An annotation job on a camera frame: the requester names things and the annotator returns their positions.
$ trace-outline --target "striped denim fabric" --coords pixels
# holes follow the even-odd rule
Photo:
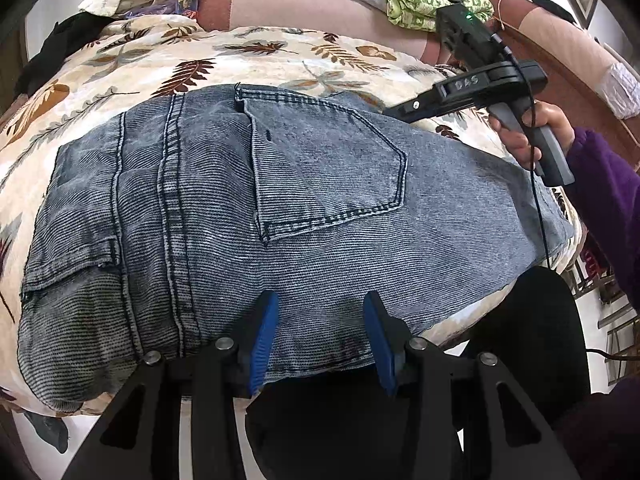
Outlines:
[[[538,193],[552,250],[572,235]],[[22,285],[18,361],[59,412],[147,351],[227,334],[280,297],[268,379],[371,362],[362,299],[419,333],[543,259],[522,168],[342,92],[153,98],[62,146]]]

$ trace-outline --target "black pants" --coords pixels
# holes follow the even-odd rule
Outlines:
[[[551,270],[528,270],[473,327],[463,355],[481,351],[502,360],[550,424],[590,393],[575,301]],[[407,410],[370,366],[268,384],[246,431],[268,480],[388,480],[398,476]]]

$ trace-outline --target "gray handle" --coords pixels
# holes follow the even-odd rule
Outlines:
[[[487,109],[505,128],[524,133],[530,144],[542,152],[542,158],[536,163],[536,174],[542,178],[545,186],[568,186],[574,183],[574,174],[569,169],[562,148],[551,128],[549,126],[529,128],[522,124],[522,115],[530,108],[531,99],[523,97],[508,104],[491,105]]]

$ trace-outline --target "silver screw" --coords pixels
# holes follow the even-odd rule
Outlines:
[[[153,366],[159,363],[162,359],[162,354],[158,350],[152,350],[151,352],[147,352],[142,360],[146,365]]]
[[[480,354],[480,362],[483,365],[495,366],[498,364],[498,358],[490,352],[482,352]]]
[[[423,337],[412,337],[409,339],[409,346],[414,350],[424,350],[427,348],[427,340]]]
[[[218,350],[229,350],[234,346],[234,340],[230,337],[221,337],[216,341],[216,348]]]

